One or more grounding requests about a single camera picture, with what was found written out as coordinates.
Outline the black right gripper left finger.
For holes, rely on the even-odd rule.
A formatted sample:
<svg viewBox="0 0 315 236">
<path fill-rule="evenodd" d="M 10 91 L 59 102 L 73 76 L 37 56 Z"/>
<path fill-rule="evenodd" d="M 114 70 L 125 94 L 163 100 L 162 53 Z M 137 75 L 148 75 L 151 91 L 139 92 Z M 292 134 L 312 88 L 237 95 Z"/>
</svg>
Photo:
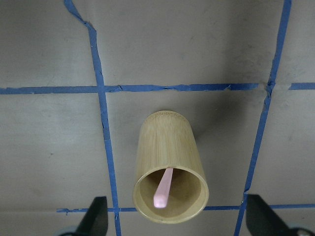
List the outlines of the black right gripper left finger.
<svg viewBox="0 0 315 236">
<path fill-rule="evenodd" d="M 75 231 L 76 236 L 106 236 L 108 232 L 107 198 L 95 197 Z"/>
</svg>

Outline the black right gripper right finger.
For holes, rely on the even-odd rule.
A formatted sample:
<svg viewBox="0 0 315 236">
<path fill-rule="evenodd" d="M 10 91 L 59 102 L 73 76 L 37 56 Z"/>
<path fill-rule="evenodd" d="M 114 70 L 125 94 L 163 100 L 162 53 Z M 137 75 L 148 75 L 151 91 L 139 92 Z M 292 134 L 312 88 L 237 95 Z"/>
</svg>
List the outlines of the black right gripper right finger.
<svg viewBox="0 0 315 236">
<path fill-rule="evenodd" d="M 295 231 L 256 194 L 247 196 L 246 226 L 252 236 L 295 235 Z"/>
</svg>

